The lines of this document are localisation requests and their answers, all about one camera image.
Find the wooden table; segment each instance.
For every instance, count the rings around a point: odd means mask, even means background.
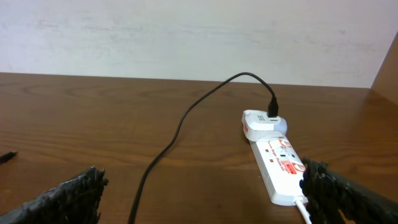
[[[141,175],[217,82],[0,74],[0,213],[82,170],[106,169],[100,223],[126,223]],[[398,106],[367,89],[272,85],[297,154],[397,201]],[[303,223],[269,200],[242,132],[260,84],[230,83],[187,116],[150,173],[136,223]]]

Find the power strip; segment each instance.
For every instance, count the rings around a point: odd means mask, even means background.
[[[303,206],[308,200],[299,185],[305,167],[285,136],[285,119],[279,116],[268,118],[264,111],[246,110],[242,123],[271,202],[298,206],[306,222],[311,223]]]

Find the plug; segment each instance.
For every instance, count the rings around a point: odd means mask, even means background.
[[[273,96],[271,102],[269,102],[268,104],[268,112],[267,112],[268,117],[275,118],[276,116],[278,116],[278,110],[279,110],[278,102],[276,101],[276,97]]]

